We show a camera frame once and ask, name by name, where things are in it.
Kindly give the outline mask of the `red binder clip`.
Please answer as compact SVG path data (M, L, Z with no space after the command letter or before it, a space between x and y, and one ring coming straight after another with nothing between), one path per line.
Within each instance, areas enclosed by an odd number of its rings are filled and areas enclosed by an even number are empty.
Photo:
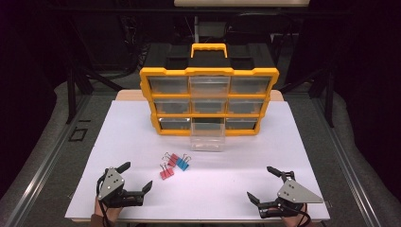
M162 170L160 171L160 176L163 180L174 175L174 169L171 166L160 164L160 167L162 168Z
M163 160L167 162L169 166L174 167L178 162L179 157L175 153L166 152Z

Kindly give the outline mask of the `blue binder clip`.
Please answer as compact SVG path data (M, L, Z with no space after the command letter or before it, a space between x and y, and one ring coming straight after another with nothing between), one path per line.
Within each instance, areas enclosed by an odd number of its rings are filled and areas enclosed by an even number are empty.
M191 157L187 154L184 154L182 157L179 157L176 163L176 166L182 171L186 171L189 167L189 161Z

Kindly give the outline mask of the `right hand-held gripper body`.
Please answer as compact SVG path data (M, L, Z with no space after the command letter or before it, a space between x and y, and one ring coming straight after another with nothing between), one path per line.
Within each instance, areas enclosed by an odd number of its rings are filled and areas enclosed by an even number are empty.
M323 198L299 184L293 171L285 172L280 178L283 186L277 192L277 199L270 202L260 202L257 207L261 218L295 217L298 214L309 215L301 211L309 203L323 203Z

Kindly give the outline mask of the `grid of small drawers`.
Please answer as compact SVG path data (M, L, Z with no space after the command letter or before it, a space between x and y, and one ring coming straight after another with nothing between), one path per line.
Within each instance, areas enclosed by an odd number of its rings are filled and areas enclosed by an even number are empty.
M160 132L200 128L254 131L270 102L269 76L152 76L148 90L152 123Z

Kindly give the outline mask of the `black metal stand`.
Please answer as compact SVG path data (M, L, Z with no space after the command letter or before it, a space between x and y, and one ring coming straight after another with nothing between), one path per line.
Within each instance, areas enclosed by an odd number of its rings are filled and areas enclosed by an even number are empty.
M308 90L311 98L324 96L324 117L330 127L332 121L334 79L332 76L332 46L336 38L329 31L330 22L324 19L305 19L298 42L288 66L282 94L292 91L307 81L312 81Z
M65 38L62 46L66 59L68 61L67 71L67 94L68 94L68 118L66 123L70 124L78 114L78 104L76 88L78 88L85 96L89 96L95 90L90 80L94 79L106 85L112 90L119 92L123 89L121 85L112 82L101 76L99 73L90 69L78 57L77 48L71 43L70 39Z

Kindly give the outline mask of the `aluminium floor rail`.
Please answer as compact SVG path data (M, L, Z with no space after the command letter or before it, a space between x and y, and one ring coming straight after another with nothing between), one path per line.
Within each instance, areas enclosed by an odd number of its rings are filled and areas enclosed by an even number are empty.
M349 157L335 132L334 128L331 128L327 123L324 116L324 106L323 103L318 98L311 99L315 109L318 112L318 117L322 121L325 131L328 133L330 140L335 148L335 155L340 165L340 169L344 175L344 178L351 190L354 200L357 204L360 214L362 215L364 222L367 227L382 227L375 210L370 202L366 190L362 186L357 173L355 172Z
M0 200L0 227L85 227L65 216L96 137L93 98L78 100L71 123L58 102L22 171Z

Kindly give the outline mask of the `person's left hand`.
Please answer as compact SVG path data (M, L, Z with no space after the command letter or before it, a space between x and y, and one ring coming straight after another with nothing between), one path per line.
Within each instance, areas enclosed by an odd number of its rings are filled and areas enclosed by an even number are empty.
M102 204L101 202L98 201L97 198L95 198L95 209L94 209L94 214L100 215L100 216L107 216L108 220L111 223L116 223L118 220L123 208L118 207L118 208L109 208L106 205Z

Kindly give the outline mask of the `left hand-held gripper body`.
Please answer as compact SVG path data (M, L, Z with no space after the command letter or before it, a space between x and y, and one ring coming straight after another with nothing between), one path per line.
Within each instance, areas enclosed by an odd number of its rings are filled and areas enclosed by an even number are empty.
M142 206L146 192L127 191L124 189L125 179L121 174L126 167L110 167L98 179L96 198L108 208L120 208L129 206Z

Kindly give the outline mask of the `person's right hand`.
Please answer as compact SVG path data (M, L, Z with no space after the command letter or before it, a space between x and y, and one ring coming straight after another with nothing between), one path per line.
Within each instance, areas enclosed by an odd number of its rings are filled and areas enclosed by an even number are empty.
M306 207L303 206L302 212L306 213ZM295 217L281 217L286 227L306 227L308 224L308 218L305 214L298 214Z

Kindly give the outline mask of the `beige background table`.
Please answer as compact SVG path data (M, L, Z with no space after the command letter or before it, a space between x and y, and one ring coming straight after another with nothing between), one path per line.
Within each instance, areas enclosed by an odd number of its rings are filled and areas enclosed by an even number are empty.
M176 7L307 7L311 0L174 0Z

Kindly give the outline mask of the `clear plastic organizer drawer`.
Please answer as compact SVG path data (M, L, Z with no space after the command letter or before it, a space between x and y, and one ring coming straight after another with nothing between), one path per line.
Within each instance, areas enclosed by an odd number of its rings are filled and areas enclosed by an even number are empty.
M220 117L197 117L191 121L190 145L196 151L222 151L225 122Z

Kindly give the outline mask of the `yellow black organizer cabinet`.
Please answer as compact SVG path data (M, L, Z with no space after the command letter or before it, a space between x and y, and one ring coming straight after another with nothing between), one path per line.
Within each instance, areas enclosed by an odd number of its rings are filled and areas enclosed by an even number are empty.
M143 96L148 101L148 90L144 88L147 78L152 76L200 75L269 76L272 78L272 90L279 78L279 70L273 63L269 50L264 44L152 44L145 64L140 70L140 87ZM227 131L225 129L225 135L256 135L260 131L264 116L258 120L254 131ZM150 121L154 127L151 110ZM163 133L155 130L161 135L190 135L190 132Z

